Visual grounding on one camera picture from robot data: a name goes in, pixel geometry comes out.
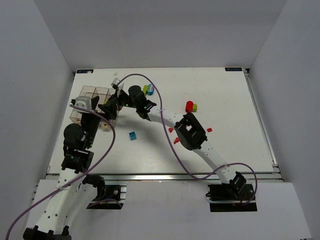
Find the left blue label sticker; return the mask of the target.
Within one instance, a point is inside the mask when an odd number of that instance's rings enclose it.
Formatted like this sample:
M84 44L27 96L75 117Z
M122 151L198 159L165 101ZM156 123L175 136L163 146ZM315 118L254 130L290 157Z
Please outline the left blue label sticker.
M78 69L76 74L92 74L93 72L93 69Z

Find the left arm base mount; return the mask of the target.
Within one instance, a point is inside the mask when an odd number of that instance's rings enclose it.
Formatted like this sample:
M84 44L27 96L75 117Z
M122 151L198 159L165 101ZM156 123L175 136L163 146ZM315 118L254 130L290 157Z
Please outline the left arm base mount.
M105 179L99 175L88 174L82 181L84 185L91 185L97 193L92 203L87 206L87 209L95 210L121 210L123 207L122 201L124 197L122 185L106 184Z

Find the long green lego brick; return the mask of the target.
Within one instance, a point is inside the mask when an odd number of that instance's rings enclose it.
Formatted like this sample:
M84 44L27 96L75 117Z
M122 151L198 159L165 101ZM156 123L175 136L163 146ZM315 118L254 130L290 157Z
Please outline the long green lego brick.
M148 86L148 85L144 85L144 86L143 86L142 92L144 93L145 96L147 95L148 89L149 89L149 86Z

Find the green lego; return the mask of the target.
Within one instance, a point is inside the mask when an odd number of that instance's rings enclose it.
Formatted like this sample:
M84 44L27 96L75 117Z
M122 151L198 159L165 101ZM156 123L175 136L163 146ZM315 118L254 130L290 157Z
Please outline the green lego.
M196 112L198 110L198 106L197 106L197 104L193 104L193 106L192 106L192 112Z

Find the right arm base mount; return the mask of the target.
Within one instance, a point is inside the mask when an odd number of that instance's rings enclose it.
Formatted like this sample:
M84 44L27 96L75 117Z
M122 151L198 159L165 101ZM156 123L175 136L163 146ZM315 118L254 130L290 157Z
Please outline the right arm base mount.
M235 213L235 212L257 212L256 197L252 184L246 184L240 194L235 196L227 192L222 184L208 185L208 192L205 197L209 200L209 207L212 213Z

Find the large red lego brick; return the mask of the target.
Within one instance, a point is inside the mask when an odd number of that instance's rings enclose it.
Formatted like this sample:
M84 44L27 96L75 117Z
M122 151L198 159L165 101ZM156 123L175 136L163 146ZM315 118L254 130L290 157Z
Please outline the large red lego brick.
M185 112L191 113L193 111L194 103L192 101L187 101L185 105Z

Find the small blue lego brick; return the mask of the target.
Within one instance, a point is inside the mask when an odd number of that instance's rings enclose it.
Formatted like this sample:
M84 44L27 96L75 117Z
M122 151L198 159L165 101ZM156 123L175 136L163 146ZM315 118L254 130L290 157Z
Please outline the small blue lego brick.
M134 131L130 132L129 138L131 141L136 140L137 139L136 133Z

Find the right blue label sticker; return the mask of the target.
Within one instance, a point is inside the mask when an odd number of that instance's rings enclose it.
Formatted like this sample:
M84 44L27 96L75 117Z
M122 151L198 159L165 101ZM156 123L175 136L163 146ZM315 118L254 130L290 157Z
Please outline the right blue label sticker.
M243 69L241 67L225 67L226 72L242 72Z

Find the clear three-compartment container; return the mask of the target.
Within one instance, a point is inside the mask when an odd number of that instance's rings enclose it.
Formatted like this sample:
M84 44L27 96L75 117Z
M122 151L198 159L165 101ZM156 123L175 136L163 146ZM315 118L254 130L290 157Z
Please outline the clear three-compartment container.
M111 95L113 95L115 92L116 91L113 88L85 85L82 87L79 96L87 96L91 97L91 99L95 96L99 96L98 104L103 104L104 101L108 100L111 97ZM102 114L102 111L98 108L98 105L96 107L96 112ZM78 125L81 124L81 117L82 114L78 112L76 109L73 109L69 116L70 120Z

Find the red lego piece lower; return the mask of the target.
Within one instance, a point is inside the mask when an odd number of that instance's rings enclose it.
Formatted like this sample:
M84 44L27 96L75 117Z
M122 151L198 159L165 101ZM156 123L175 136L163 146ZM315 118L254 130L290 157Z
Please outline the red lego piece lower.
M176 137L173 143L176 144L176 143L178 143L179 141L180 141L180 139L179 139L178 137Z

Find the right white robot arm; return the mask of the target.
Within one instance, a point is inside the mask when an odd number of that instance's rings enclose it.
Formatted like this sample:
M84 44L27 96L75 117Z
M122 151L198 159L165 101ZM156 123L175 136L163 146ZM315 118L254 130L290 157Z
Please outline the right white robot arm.
M125 93L117 89L103 104L98 105L107 119L116 119L117 113L123 108L133 108L144 120L161 123L173 128L184 148L199 155L217 174L226 192L237 198L247 181L244 176L228 164L207 138L205 129L193 113L185 115L163 110L156 103L148 100L138 85L133 85Z

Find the blue label sticker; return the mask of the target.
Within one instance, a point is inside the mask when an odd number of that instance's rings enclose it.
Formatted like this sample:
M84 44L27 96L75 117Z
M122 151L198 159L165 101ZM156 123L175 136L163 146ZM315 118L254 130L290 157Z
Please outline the blue label sticker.
M226 72L242 72L243 69L241 67L225 67Z
M76 74L92 74L93 72L93 69L78 69Z

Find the blue frog lego piece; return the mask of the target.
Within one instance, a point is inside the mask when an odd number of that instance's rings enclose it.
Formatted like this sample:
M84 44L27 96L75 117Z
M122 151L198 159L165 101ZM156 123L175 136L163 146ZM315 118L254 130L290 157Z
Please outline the blue frog lego piece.
M154 94L155 87L153 84L148 84L146 89L146 94L151 96Z

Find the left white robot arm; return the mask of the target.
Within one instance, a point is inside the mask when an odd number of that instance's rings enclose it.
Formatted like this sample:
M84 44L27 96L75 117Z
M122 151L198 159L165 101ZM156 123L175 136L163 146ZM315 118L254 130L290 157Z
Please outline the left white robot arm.
M47 207L33 228L26 228L25 240L69 240L70 229L77 217L97 195L99 177L84 176L88 171L92 147L100 118L90 113L99 97L78 96L71 101L81 113L80 124L71 123L63 132L63 156L56 186L57 194L50 197Z

